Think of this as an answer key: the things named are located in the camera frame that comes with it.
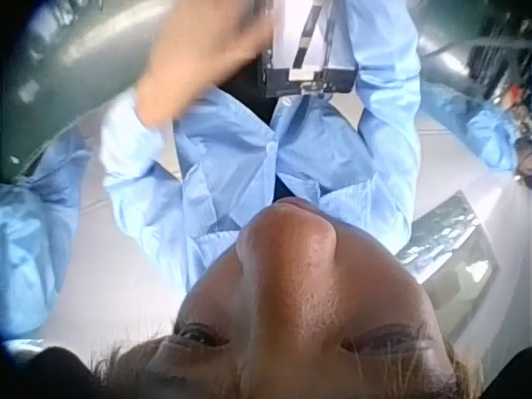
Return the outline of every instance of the person in blue shirt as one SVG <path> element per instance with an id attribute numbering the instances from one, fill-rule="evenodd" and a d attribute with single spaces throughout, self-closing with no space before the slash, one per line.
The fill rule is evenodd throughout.
<path id="1" fill-rule="evenodd" d="M 448 129 L 490 169 L 515 171 L 526 179 L 532 176 L 532 143 L 520 137 L 515 118 L 504 107 L 423 81 L 420 111 Z"/>
<path id="2" fill-rule="evenodd" d="M 268 19 L 180 0 L 102 127 L 116 221 L 185 292 L 174 331 L 118 357 L 123 397 L 462 397 L 464 368 L 394 254 L 411 234 L 417 34 L 397 0 L 347 0 L 365 107 L 253 94 Z M 182 180 L 157 161 L 174 120 Z"/>
<path id="3" fill-rule="evenodd" d="M 14 185 L 0 185 L 0 335 L 47 320 L 71 258 L 81 181 L 91 152 L 77 129 L 57 137 Z"/>

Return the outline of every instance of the gray tube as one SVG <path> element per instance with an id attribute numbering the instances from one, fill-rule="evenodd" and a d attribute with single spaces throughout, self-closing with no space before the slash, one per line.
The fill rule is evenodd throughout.
<path id="1" fill-rule="evenodd" d="M 139 78 L 173 0 L 54 0 L 43 4 L 2 68 L 3 181 L 55 135 Z"/>

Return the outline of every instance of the sleeve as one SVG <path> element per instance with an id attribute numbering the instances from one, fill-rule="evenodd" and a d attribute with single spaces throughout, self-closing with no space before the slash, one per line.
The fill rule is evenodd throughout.
<path id="1" fill-rule="evenodd" d="M 421 84 L 421 111 L 440 123 L 492 170 L 515 170 L 519 133 L 512 116 L 450 87 Z"/>
<path id="2" fill-rule="evenodd" d="M 421 162 L 414 126 L 420 104 L 417 31 L 406 0 L 347 0 L 346 6 L 359 66 L 355 88 L 364 105 L 358 133 L 375 170 L 367 210 L 374 225 L 368 230 L 395 253 L 410 239 Z"/>
<path id="3" fill-rule="evenodd" d="M 71 259 L 91 153 L 77 128 L 55 139 L 29 178 L 0 185 L 0 333 L 22 337 L 53 310 Z"/>
<path id="4" fill-rule="evenodd" d="M 136 240 L 173 289 L 184 279 L 175 264 L 186 250 L 181 183 L 156 158 L 164 145 L 158 130 L 148 130 L 135 114 L 135 92 L 120 95 L 104 119 L 100 159 L 104 186 L 119 228 Z"/>

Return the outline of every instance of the blue button-up shirt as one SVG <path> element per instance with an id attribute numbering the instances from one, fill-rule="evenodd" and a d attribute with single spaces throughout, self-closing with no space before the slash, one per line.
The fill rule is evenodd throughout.
<path id="1" fill-rule="evenodd" d="M 30 177 L 0 185 L 0 335 L 44 324 L 62 287 L 91 157 L 76 127 L 55 139 Z"/>
<path id="2" fill-rule="evenodd" d="M 161 133 L 136 118 L 135 93 L 111 107 L 101 160 L 116 221 L 176 290 L 189 291 L 272 204 L 276 176 L 393 253 L 410 238 L 420 166 L 416 29 L 404 0 L 348 0 L 346 7 L 365 107 L 357 130 L 330 96 L 284 97 L 267 126 L 212 88 L 174 125 L 178 181 L 155 161 Z"/>
<path id="3" fill-rule="evenodd" d="M 448 129 L 492 170 L 515 170 L 520 133 L 510 112 L 429 82 L 421 84 L 421 111 Z"/>

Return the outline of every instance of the nose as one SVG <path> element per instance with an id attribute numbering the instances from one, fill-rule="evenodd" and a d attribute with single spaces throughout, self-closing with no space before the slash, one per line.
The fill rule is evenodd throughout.
<path id="1" fill-rule="evenodd" d="M 309 356 L 337 328 L 336 246 L 335 228 L 309 204 L 275 204 L 241 232 L 251 362 Z"/>

